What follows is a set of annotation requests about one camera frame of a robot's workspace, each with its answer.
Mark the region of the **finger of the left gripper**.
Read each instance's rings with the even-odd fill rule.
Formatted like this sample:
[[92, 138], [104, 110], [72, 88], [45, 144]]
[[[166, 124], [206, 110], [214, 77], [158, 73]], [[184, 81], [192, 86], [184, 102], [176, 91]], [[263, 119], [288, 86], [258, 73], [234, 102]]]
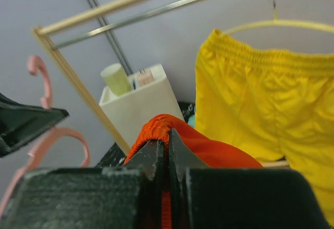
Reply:
[[65, 109], [24, 105], [1, 94], [1, 157], [5, 157], [64, 120]]

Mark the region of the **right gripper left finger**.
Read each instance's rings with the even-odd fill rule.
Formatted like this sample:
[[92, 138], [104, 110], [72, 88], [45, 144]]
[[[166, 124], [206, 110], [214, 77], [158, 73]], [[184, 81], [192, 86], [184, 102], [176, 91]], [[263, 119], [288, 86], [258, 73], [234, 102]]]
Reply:
[[30, 170], [1, 228], [160, 228], [163, 153], [162, 141], [148, 141], [121, 167]]

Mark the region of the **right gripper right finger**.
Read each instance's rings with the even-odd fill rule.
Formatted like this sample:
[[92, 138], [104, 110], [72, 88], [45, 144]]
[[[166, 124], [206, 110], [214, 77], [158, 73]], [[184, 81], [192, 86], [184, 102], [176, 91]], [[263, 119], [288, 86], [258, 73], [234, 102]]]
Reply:
[[329, 228], [294, 170], [211, 168], [170, 132], [173, 228]]

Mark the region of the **orange shorts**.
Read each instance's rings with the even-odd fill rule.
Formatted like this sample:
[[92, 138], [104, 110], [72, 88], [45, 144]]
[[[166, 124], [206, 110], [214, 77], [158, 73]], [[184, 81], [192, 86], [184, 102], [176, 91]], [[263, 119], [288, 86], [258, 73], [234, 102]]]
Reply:
[[124, 165], [127, 165], [149, 140], [164, 142], [164, 163], [168, 163], [170, 131], [172, 129], [176, 129], [188, 149], [209, 167], [263, 168], [257, 160], [246, 152], [227, 143], [209, 139], [185, 121], [170, 114], [159, 114], [143, 125], [124, 161]]

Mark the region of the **pink plastic hanger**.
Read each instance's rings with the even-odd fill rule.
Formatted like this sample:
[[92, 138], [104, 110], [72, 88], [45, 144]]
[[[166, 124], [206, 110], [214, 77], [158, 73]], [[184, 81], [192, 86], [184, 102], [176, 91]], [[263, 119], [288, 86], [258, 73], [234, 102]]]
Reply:
[[[53, 104], [53, 91], [52, 91], [52, 84], [51, 80], [49, 78], [49, 74], [47, 72], [46, 65], [41, 57], [37, 55], [33, 55], [29, 58], [28, 64], [27, 64], [28, 71], [31, 75], [36, 76], [38, 73], [40, 73], [43, 77], [43, 83], [44, 83], [44, 96], [41, 98], [41, 105], [44, 109], [50, 110]], [[48, 152], [50, 147], [57, 142], [61, 137], [73, 137], [77, 140], [79, 140], [83, 146], [84, 151], [84, 160], [81, 163], [82, 167], [87, 167], [90, 164], [90, 153], [88, 149], [88, 145], [81, 133], [79, 133], [76, 130], [62, 127], [52, 127], [50, 131], [47, 133], [47, 135], [41, 139], [37, 144], [34, 145], [34, 147], [29, 151], [29, 160], [27, 163], [18, 170], [15, 171], [15, 174], [8, 185], [5, 194], [1, 201], [1, 213], [4, 212], [5, 207], [10, 199], [11, 193], [13, 192], [17, 182], [20, 180], [22, 175], [31, 169], [36, 168], [42, 161], [45, 154]]]

